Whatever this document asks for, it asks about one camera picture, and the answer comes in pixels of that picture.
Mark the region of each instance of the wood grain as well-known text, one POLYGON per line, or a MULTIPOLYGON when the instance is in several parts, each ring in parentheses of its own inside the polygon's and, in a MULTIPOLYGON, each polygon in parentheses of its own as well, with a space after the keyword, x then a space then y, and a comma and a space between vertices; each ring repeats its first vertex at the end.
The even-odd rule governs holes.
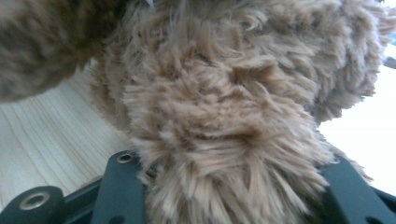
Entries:
POLYGON ((0 211, 37 186, 73 192, 128 149, 126 137, 92 107, 89 82, 85 71, 37 97, 0 105, 0 211))

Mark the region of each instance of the brown fur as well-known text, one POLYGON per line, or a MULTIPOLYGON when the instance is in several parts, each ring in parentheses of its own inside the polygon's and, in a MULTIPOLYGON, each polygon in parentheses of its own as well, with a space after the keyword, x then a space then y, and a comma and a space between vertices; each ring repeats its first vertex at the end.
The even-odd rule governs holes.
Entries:
MULTIPOLYGON (((48 1, 37 4, 40 10, 56 8, 40 5, 48 1)), ((394 12, 367 0, 154 3, 131 2, 112 32, 97 31, 94 39, 72 35, 65 42, 43 27, 22 32, 19 8, 2 16, 2 36, 50 36, 32 46, 53 53, 41 63, 37 48, 13 54, 25 48, 23 41, 2 42, 2 99, 40 92, 52 86, 46 81, 52 72, 59 80, 97 53, 92 97, 130 135, 141 158, 151 223, 306 222, 327 186, 318 167, 336 150, 316 132, 318 124, 374 93, 394 12), (108 37, 98 53, 103 34, 108 37), (13 58, 18 63, 8 65, 13 58), (61 67, 51 70, 50 64, 61 67), (29 78, 40 85, 27 88, 29 78)), ((61 29, 69 17, 85 27, 90 20, 75 16, 86 15, 83 8, 64 17, 54 11, 51 21, 46 13, 29 16, 47 29, 61 29)), ((96 9, 93 15, 103 15, 97 20, 108 22, 113 9, 96 9)))

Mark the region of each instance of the fluffy dog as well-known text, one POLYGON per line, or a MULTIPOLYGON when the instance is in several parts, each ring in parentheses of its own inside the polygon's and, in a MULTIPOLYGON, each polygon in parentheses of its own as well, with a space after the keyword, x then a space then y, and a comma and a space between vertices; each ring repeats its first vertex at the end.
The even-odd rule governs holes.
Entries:
POLYGON ((151 223, 305 223, 335 151, 317 127, 374 93, 395 15, 369 0, 0 0, 0 100, 93 57, 92 99, 130 135, 151 223))

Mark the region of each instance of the black plastic part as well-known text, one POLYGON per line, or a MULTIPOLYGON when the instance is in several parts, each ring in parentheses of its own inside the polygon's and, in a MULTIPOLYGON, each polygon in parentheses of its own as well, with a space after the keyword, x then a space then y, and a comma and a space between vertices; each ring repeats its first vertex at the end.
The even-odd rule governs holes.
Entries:
POLYGON ((395 224, 396 217, 343 157, 322 170, 330 186, 323 224, 395 224))
MULTIPOLYGON (((105 176, 63 197, 60 189, 39 187, 16 197, 0 214, 0 224, 144 224, 145 189, 139 178, 138 159, 128 151, 108 161, 105 176), (43 205, 21 210, 29 195, 47 192, 43 205)), ((330 183, 323 200, 323 224, 396 223, 396 197, 370 188, 344 158, 323 168, 330 183)))
POLYGON ((373 189, 373 191, 396 217, 396 197, 379 189, 373 189))
POLYGON ((96 180, 64 198, 66 215, 64 224, 86 224, 90 222, 101 183, 102 179, 96 180))
POLYGON ((108 160, 92 224, 146 223, 145 189, 138 178, 140 170, 138 158, 134 158, 132 152, 123 151, 108 160))
POLYGON ((64 196, 55 187, 38 187, 29 189, 12 200, 0 214, 1 224, 59 224, 64 220, 64 196), (22 210, 23 201, 31 205, 22 210), (44 202, 35 207, 37 202, 44 202))

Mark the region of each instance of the round metal eyelet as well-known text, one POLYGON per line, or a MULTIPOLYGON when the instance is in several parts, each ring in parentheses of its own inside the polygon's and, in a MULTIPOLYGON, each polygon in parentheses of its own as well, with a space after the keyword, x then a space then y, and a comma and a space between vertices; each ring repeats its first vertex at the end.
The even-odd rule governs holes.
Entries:
POLYGON ((338 163, 340 163, 340 162, 341 162, 340 159, 334 157, 334 160, 332 160, 330 163, 331 163, 331 164, 338 164, 338 163))
POLYGON ((117 158, 117 162, 119 163, 127 163, 133 160, 134 160, 134 156, 131 153, 122 154, 117 158))
POLYGON ((49 199, 50 194, 46 191, 33 193, 23 199, 20 203, 20 209, 25 211, 35 209, 46 203, 49 199))

